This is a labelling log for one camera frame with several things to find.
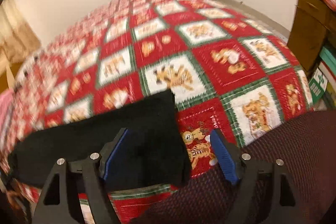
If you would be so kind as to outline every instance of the metal screw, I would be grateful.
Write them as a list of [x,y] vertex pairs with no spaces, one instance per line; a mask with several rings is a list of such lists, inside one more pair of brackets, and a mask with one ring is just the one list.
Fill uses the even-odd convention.
[[65,163],[65,159],[60,158],[60,159],[57,160],[58,165],[62,165],[63,163]]
[[284,165],[284,161],[283,161],[282,159],[277,159],[275,162],[276,162],[276,164],[279,165],[279,166]]
[[96,159],[99,158],[99,154],[98,154],[98,153],[92,153],[92,154],[90,155],[90,158],[91,158],[92,160],[96,160]]
[[250,160],[251,159],[251,156],[250,156],[250,154],[248,154],[248,153],[244,153],[244,154],[242,154],[242,159],[243,160]]

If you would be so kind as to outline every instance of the black cloth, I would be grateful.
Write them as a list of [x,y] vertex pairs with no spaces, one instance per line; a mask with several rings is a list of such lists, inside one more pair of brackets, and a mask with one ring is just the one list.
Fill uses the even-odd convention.
[[[8,157],[13,177],[42,188],[59,158],[83,160],[99,152],[121,128],[134,133],[123,150],[127,161],[116,166],[106,189],[125,190],[167,183],[185,185],[191,165],[175,121],[175,100],[171,90],[151,95],[120,109],[89,119],[34,132],[18,143]],[[84,192],[78,180],[80,192]]]

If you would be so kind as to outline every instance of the beige curtain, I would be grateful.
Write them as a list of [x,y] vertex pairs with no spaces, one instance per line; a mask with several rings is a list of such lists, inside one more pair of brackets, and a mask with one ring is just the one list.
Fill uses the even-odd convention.
[[41,42],[16,8],[15,1],[4,0],[0,5],[0,56],[5,55],[10,63],[22,62],[39,47]]

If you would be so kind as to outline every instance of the wooden cabinet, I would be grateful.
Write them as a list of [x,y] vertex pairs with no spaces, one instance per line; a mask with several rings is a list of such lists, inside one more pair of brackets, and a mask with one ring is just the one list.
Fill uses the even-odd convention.
[[[10,70],[14,77],[19,71],[19,68],[21,67],[21,65],[22,65],[22,62],[11,64]],[[5,71],[0,75],[0,93],[2,93],[6,89],[8,89],[8,81],[7,81],[7,72],[5,69]]]
[[324,2],[298,0],[287,46],[307,74],[314,69],[328,32],[333,29],[336,30],[336,18]]
[[306,71],[310,71],[315,65],[326,33],[327,29],[316,18],[300,8],[296,9],[287,46]]

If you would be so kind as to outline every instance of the christmas blanket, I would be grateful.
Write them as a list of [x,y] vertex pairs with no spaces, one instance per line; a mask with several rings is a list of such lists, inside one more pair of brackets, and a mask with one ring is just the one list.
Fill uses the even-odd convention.
[[[170,88],[192,178],[217,162],[209,133],[243,147],[305,113],[304,71],[264,26],[215,0],[112,0],[39,53],[16,93],[1,166],[35,130],[86,119]],[[38,200],[39,191],[21,185]],[[110,193],[123,223],[176,191],[170,185]],[[80,195],[86,221],[92,216]]]

